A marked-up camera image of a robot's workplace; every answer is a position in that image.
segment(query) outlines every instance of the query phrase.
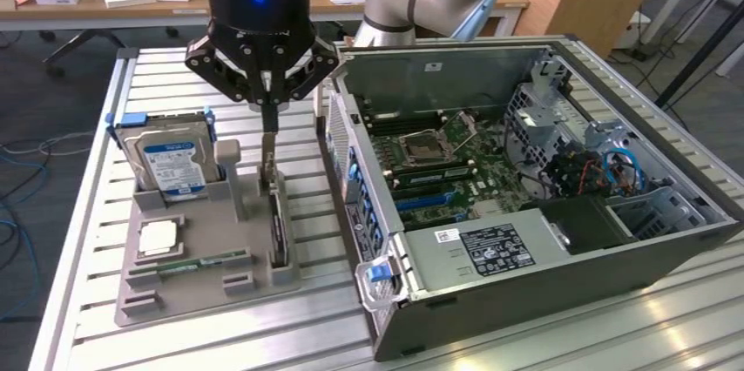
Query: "ventilation grille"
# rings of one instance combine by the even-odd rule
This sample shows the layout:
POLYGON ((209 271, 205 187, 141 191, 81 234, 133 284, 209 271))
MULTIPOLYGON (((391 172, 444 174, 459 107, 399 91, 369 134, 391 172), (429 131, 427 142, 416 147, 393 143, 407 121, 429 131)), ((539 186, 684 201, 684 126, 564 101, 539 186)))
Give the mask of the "ventilation grille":
POLYGON ((346 132, 345 126, 345 112, 342 111, 337 100, 341 97, 332 93, 330 94, 330 108, 329 108, 329 118, 326 127, 326 142, 328 142, 328 152, 334 159, 334 167, 337 169, 337 176, 342 178, 346 173, 346 165, 349 158, 349 133, 346 132))

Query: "white label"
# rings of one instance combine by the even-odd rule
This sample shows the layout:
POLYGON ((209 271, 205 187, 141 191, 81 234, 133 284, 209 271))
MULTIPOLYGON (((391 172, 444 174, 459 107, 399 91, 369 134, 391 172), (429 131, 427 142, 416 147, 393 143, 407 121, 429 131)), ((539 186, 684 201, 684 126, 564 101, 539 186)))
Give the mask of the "white label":
POLYGON ((437 237, 437 242, 447 243, 452 242, 453 240, 460 240, 461 231, 459 229, 440 230, 435 232, 435 236, 437 237))
POLYGON ((202 167, 193 161, 193 142, 147 146, 145 154, 161 191, 171 195, 201 191, 206 181, 202 167))
POLYGON ((424 72, 439 72, 443 70, 443 62, 433 62, 424 66, 424 72))
POLYGON ((420 182, 437 181, 439 179, 443 179, 443 175, 429 175, 428 177, 413 178, 409 183, 417 184, 420 182))
POLYGON ((208 14, 208 10, 174 10, 174 14, 208 14))
POLYGON ((460 169, 451 169, 448 172, 444 173, 445 178, 451 177, 460 177, 465 175, 471 171, 471 168, 460 168, 460 169))

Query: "chair leg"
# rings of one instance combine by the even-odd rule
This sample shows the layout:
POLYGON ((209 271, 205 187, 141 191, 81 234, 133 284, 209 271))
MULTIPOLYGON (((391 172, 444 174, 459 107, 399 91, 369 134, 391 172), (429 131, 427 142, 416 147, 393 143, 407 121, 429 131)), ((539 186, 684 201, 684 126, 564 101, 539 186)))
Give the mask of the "chair leg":
POLYGON ((47 65, 55 64, 71 51, 74 51, 81 44, 87 42, 91 38, 95 37, 95 30, 83 30, 81 34, 78 34, 73 40, 62 45, 59 49, 47 57, 43 62, 47 65))
POLYGON ((95 34, 101 37, 106 37, 109 39, 109 41, 113 42, 117 47, 121 47, 121 48, 127 47, 127 45, 117 37, 117 35, 114 34, 114 32, 111 30, 99 30, 95 34))

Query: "barcode label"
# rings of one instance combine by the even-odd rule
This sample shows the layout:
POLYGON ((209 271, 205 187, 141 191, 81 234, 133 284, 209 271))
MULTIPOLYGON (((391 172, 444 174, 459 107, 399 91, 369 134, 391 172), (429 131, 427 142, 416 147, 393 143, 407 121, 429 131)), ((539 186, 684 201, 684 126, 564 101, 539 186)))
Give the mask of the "barcode label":
POLYGON ((439 230, 435 232, 435 236, 437 237, 437 242, 447 243, 453 240, 460 240, 461 231, 459 229, 439 230))

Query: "aluminum extrusion table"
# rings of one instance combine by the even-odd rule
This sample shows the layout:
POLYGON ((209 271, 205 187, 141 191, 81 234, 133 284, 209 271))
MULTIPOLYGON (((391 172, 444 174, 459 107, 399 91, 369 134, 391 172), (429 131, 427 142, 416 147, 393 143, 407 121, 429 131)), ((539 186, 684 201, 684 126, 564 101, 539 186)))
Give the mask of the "aluminum extrusion table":
MULTIPOLYGON (((599 62, 582 44, 571 46, 599 62)), ((221 138, 242 144, 242 170, 260 163, 261 118, 184 65, 185 49, 122 50, 109 112, 177 113, 209 105, 221 138)), ((702 152, 612 69, 592 64, 716 184, 744 205, 742 178, 702 152)), ((596 118, 604 104, 582 99, 596 118)), ((407 359, 377 363, 316 140, 313 97, 281 116, 278 162, 288 178, 302 289, 178 320, 119 328, 114 300, 133 173, 106 137, 103 116, 59 262, 31 369, 500 370, 744 368, 744 236, 690 260, 655 286, 528 321, 407 359)))

